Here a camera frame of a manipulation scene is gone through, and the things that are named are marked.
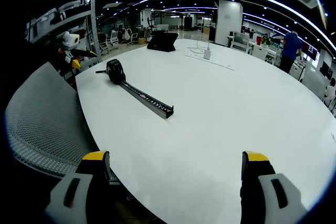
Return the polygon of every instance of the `pillar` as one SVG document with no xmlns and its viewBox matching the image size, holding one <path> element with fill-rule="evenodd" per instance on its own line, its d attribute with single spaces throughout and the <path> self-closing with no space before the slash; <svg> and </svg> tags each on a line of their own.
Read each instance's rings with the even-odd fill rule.
<svg viewBox="0 0 336 224">
<path fill-rule="evenodd" d="M 146 8 L 146 9 L 142 9 L 140 11 L 140 24 L 143 27 L 148 27 L 148 22 L 147 22 L 147 18 L 149 18 L 149 20 L 151 20 L 151 15 L 152 15 L 152 11 L 150 8 Z"/>
<path fill-rule="evenodd" d="M 240 32 L 243 7 L 240 3 L 220 0 L 217 10 L 215 43 L 227 46 L 230 31 Z"/>
</svg>

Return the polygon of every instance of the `white cable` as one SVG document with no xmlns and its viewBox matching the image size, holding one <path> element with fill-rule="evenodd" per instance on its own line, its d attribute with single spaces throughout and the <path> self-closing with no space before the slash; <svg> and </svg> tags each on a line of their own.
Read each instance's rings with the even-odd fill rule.
<svg viewBox="0 0 336 224">
<path fill-rule="evenodd" d="M 198 41 L 201 40 L 201 39 L 204 40 L 205 42 L 208 42 L 208 47 L 200 47 L 200 46 L 198 46 Z M 190 51 L 194 52 L 196 54 L 203 54 L 205 50 L 210 49 L 209 46 L 210 46 L 209 41 L 207 39 L 203 39 L 203 38 L 200 37 L 196 41 L 196 47 L 190 47 Z"/>
</svg>

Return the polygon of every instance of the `monitor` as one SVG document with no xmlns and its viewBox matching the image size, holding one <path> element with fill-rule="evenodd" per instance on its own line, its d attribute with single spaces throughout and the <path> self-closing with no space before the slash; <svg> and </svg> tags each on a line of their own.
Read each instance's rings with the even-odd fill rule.
<svg viewBox="0 0 336 224">
<path fill-rule="evenodd" d="M 302 52 L 304 52 L 312 60 L 316 60 L 318 51 L 304 41 L 302 42 Z"/>
</svg>

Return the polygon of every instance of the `gray mesh chair back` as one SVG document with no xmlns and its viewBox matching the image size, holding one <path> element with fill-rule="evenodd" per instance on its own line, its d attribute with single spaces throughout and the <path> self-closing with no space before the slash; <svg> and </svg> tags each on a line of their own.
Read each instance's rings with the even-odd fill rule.
<svg viewBox="0 0 336 224">
<path fill-rule="evenodd" d="M 99 150 L 77 92 L 50 63 L 15 92 L 5 111 L 5 128 L 17 160 L 56 177 L 75 172 L 83 156 Z"/>
</svg>

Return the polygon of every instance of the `charger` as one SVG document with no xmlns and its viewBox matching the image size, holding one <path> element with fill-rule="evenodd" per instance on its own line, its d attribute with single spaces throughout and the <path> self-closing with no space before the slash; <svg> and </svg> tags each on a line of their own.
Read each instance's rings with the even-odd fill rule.
<svg viewBox="0 0 336 224">
<path fill-rule="evenodd" d="M 204 50 L 203 57 L 206 60 L 210 60 L 210 55 L 211 55 L 211 51 L 210 51 L 210 47 L 208 47 L 206 50 Z"/>
</svg>

